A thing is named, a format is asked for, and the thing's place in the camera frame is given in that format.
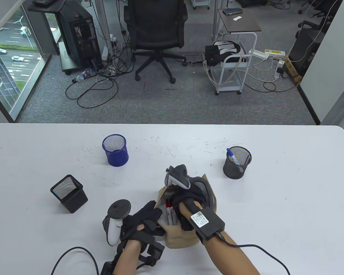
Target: brown paper bag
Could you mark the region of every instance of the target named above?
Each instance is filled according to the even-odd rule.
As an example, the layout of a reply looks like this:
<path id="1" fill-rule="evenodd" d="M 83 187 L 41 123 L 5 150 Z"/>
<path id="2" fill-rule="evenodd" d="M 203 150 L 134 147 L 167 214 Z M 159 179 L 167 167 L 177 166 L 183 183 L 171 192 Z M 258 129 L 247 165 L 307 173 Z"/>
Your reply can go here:
<path id="1" fill-rule="evenodd" d="M 162 201 L 163 194 L 167 190 L 167 187 L 163 187 L 158 192 L 158 199 L 155 207 L 159 207 Z M 216 198 L 213 192 L 213 197 L 215 201 L 216 212 Z M 167 225 L 165 220 L 161 217 L 158 221 L 158 224 L 166 231 L 166 245 L 168 248 L 186 248 L 189 246 L 196 245 L 199 242 L 199 238 L 196 236 L 195 230 L 184 231 L 181 228 L 181 225 Z"/>

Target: white table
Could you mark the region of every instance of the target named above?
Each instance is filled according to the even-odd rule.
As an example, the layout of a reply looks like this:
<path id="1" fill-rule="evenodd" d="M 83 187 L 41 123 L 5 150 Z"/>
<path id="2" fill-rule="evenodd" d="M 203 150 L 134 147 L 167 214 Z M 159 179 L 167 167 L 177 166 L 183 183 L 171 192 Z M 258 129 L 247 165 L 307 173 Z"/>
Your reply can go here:
<path id="1" fill-rule="evenodd" d="M 109 166 L 103 138 L 126 137 L 123 167 Z M 252 153 L 244 177 L 223 174 L 226 148 Z M 255 243 L 292 275 L 344 274 L 344 131 L 337 126 L 0 124 L 0 274 L 50 274 L 60 255 L 84 246 L 100 270 L 112 260 L 102 220 L 115 200 L 135 213 L 156 199 L 169 165 L 206 173 L 218 215 L 237 243 Z M 67 214 L 50 188 L 67 174 L 88 202 Z M 255 248 L 245 253 L 262 275 L 284 275 Z M 138 274 L 219 274 L 205 249 L 166 248 L 155 267 Z M 71 252 L 58 275 L 95 274 L 91 258 Z"/>

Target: black glove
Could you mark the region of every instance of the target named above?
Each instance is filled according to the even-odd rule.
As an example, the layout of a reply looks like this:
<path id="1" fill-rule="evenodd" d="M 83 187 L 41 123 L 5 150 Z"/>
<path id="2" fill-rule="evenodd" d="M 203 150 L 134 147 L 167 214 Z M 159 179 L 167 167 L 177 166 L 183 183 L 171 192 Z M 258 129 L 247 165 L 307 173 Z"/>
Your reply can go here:
<path id="1" fill-rule="evenodd" d="M 203 205 L 206 203 L 206 199 L 203 195 L 202 190 L 194 184 L 192 184 L 189 189 L 183 189 L 181 187 L 178 187 L 178 189 L 176 188 L 176 191 L 173 194 L 173 197 L 171 199 L 171 204 L 172 204 L 172 206 L 176 212 L 177 218 L 179 219 L 179 221 L 181 223 L 181 228 L 182 228 L 182 230 L 185 230 L 185 231 L 191 231 L 194 228 L 190 224 L 189 220 L 186 219 L 185 216 L 183 216 L 180 213 L 180 209 L 179 209 L 179 204 L 183 203 L 187 200 L 189 200 L 190 202 L 191 201 L 197 201 L 201 205 Z M 202 243 L 202 237 L 197 232 L 196 232 L 196 235 L 201 240 L 201 243 Z"/>
<path id="2" fill-rule="evenodd" d="M 121 241 L 128 240 L 136 231 L 139 224 L 144 225 L 144 228 L 141 230 L 142 232 L 154 235 L 158 220 L 162 215 L 161 209 L 154 208 L 155 204 L 155 201 L 150 201 L 134 215 L 128 215 L 122 220 Z"/>

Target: chair base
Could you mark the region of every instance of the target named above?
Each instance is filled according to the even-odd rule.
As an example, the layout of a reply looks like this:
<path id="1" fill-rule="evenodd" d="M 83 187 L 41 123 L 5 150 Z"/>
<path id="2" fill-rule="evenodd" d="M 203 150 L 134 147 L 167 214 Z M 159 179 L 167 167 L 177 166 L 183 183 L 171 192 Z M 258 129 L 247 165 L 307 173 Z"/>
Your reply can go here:
<path id="1" fill-rule="evenodd" d="M 171 71 L 168 69 L 168 66 L 166 62 L 164 62 L 163 58 L 173 58 L 173 59 L 182 59 L 182 65 L 187 66 L 187 60 L 185 56 L 181 55 L 175 55 L 175 54 L 168 54 L 163 51 L 145 51 L 145 52 L 136 52 L 135 55 L 140 56 L 149 56 L 148 60 L 146 60 L 135 72 L 135 80 L 140 81 L 141 77 L 139 76 L 139 72 L 144 70 L 150 63 L 152 63 L 154 60 L 157 62 L 160 62 L 165 69 L 165 71 L 169 75 L 169 81 L 174 84 L 176 82 L 176 79 L 172 76 Z"/>

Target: keyboard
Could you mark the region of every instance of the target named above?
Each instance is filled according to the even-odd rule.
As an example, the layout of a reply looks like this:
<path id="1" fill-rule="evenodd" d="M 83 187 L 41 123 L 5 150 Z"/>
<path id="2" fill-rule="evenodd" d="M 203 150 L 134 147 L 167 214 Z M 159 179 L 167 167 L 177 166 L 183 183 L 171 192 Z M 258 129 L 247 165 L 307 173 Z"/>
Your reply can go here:
<path id="1" fill-rule="evenodd" d="M 37 7 L 46 8 L 58 0 L 33 0 L 32 3 Z"/>

